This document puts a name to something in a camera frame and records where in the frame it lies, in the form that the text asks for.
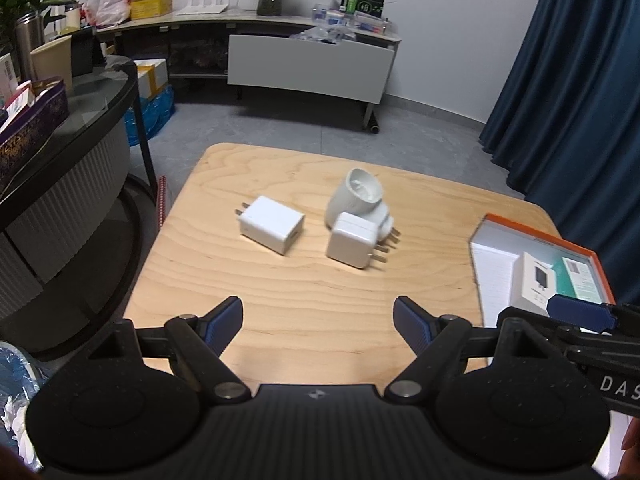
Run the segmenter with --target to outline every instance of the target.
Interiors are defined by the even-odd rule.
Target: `baseboard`
[[[448,121],[449,123],[457,124],[458,126],[471,128],[472,130],[476,130],[478,132],[481,132],[484,128],[484,123],[476,121],[475,119],[449,112],[447,110],[443,110],[442,108],[436,108],[435,106],[426,105],[417,101],[411,101],[410,99],[404,99],[403,97],[397,97],[395,95],[385,94],[382,97],[382,102],[380,104],[393,106],[402,110],[408,110],[409,112],[415,112],[427,117],[441,119],[443,121]]]

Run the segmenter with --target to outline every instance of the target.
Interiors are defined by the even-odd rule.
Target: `floor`
[[[238,101],[233,88],[200,82],[176,87],[176,113],[149,145],[156,173],[167,176],[174,194],[209,146],[238,142],[352,158],[522,198],[482,151],[477,130],[395,107],[378,107],[376,115],[380,133],[368,134],[352,101],[262,88],[246,88]],[[140,148],[131,154],[132,172],[144,176]]]

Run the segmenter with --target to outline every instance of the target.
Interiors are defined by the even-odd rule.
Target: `glass table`
[[[41,360],[88,340],[122,302],[140,262],[131,191],[157,181],[131,60],[74,78],[70,115],[0,197],[0,339]],[[148,183],[129,172],[133,108]]]

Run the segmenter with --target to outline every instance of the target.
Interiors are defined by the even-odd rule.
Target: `black and green box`
[[[382,9],[385,7],[385,0],[342,0],[344,11],[353,14],[356,10],[382,18]]]

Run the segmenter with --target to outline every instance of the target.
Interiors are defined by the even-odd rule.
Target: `wood grain surface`
[[[385,189],[400,241],[388,263],[358,270],[325,257],[324,210],[348,170]],[[306,214],[286,256],[239,233],[234,210],[266,195]],[[247,385],[373,383],[383,388],[414,358],[392,307],[407,295],[432,314],[480,324],[468,240],[496,213],[557,235],[533,204],[439,178],[308,153],[217,144],[178,196],[135,286],[125,317],[139,328],[199,316],[227,296],[244,326],[223,361]],[[166,362],[150,365],[168,370]]]

